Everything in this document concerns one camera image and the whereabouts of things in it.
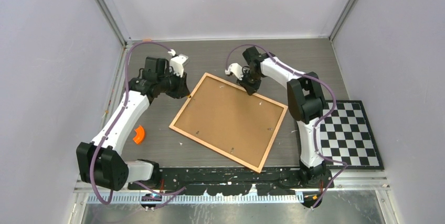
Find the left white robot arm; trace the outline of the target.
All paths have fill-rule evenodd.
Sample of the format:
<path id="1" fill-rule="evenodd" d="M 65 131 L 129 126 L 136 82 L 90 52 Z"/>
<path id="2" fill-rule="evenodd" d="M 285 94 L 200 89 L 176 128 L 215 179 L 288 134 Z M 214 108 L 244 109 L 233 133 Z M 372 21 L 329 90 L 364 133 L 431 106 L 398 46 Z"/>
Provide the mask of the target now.
<path id="1" fill-rule="evenodd" d="M 146 159 L 125 162 L 121 153 L 125 141 L 140 116 L 153 100 L 164 93 L 173 99 L 190 95 L 187 87 L 188 62 L 186 55 L 165 58 L 147 57 L 144 68 L 129 81 L 129 92 L 124 94 L 119 108 L 105 127 L 91 142 L 81 142 L 76 149 L 80 178 L 119 191 L 126 183 L 141 181 L 148 189 L 156 189 L 161 182 L 159 164 Z"/>

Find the wooden picture frame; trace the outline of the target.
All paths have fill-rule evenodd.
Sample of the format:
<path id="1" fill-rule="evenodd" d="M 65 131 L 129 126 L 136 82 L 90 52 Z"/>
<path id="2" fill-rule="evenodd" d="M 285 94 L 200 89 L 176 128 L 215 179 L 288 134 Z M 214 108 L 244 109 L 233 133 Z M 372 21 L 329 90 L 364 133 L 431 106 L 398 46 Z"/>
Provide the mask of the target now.
<path id="1" fill-rule="evenodd" d="M 287 105 L 247 92 L 205 73 L 169 128 L 260 173 L 288 110 Z"/>

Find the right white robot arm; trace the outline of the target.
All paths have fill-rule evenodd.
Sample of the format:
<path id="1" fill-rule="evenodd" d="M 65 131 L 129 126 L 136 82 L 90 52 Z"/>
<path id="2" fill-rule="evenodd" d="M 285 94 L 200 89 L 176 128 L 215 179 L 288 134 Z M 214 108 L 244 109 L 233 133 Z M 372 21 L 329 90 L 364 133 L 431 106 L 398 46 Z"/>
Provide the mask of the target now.
<path id="1" fill-rule="evenodd" d="M 319 121 L 327 104 L 317 74 L 297 71 L 274 54 L 262 54 L 254 46 L 247 48 L 242 56 L 246 65 L 227 64 L 225 74 L 234 75 L 249 95 L 258 91 L 265 77 L 285 87 L 288 110 L 297 123 L 300 136 L 299 179 L 305 187 L 314 187 L 327 171 L 322 157 Z"/>

